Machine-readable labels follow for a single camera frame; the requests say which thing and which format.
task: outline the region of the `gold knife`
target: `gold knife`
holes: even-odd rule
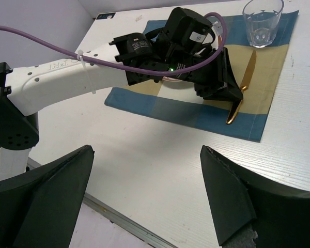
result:
[[[254,70],[256,65],[256,50],[253,50],[252,56],[249,59],[246,71],[244,73],[242,82],[240,84],[240,90],[243,93],[245,90],[248,89],[250,82],[252,80]],[[231,110],[228,113],[228,117],[226,120],[226,124],[230,125],[234,121],[235,117],[237,116],[239,109],[241,107],[243,100],[236,101],[232,104]]]

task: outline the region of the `white cable tie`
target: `white cable tie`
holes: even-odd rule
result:
[[[217,36],[221,36],[223,34],[223,26],[220,22],[215,21],[212,24],[213,28],[215,29],[215,32],[217,33]]]
[[[96,92],[95,89],[94,89],[94,85],[93,85],[92,80],[91,80],[91,78],[89,77],[88,72],[87,72],[87,69],[86,69],[86,63],[85,63],[85,61],[84,61],[84,59],[83,59],[83,54],[84,54],[84,52],[83,52],[82,50],[78,50],[77,59],[78,59],[78,60],[82,63],[82,65],[83,65],[84,71],[85,71],[86,76],[87,76],[87,79],[88,79],[88,83],[89,83],[89,85],[90,85],[90,87],[91,87],[92,94],[96,94],[97,92]]]

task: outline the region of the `white wall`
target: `white wall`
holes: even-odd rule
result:
[[[75,51],[93,20],[78,0],[0,0],[0,25]],[[25,38],[0,31],[0,62],[24,67],[63,58]]]
[[[116,12],[133,9],[149,9],[188,4],[228,2],[235,0],[79,0],[84,8],[96,17],[99,13]]]

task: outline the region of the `cloth napkin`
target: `cloth napkin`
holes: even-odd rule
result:
[[[156,84],[146,81],[125,88],[113,88],[105,104],[163,121],[260,142],[297,16],[298,11],[282,14],[274,42],[268,47],[256,49],[254,74],[249,89],[243,93],[241,109],[231,125],[226,124],[231,103],[203,100],[196,95],[190,82]],[[239,85],[255,48],[249,46],[247,41],[243,16],[224,19],[228,28],[225,46]],[[166,20],[148,21],[144,34],[163,27],[165,23]]]

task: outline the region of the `white table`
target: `white table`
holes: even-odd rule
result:
[[[228,16],[241,14],[247,2],[188,8]],[[284,12],[299,9],[300,15],[260,144],[107,107],[105,89],[42,110],[41,140],[31,158],[45,164],[90,144],[96,153],[88,194],[178,247],[218,247],[200,167],[202,145],[275,181],[310,190],[310,0],[285,4]],[[171,10],[97,20],[79,49],[142,32],[148,20],[167,19]]]

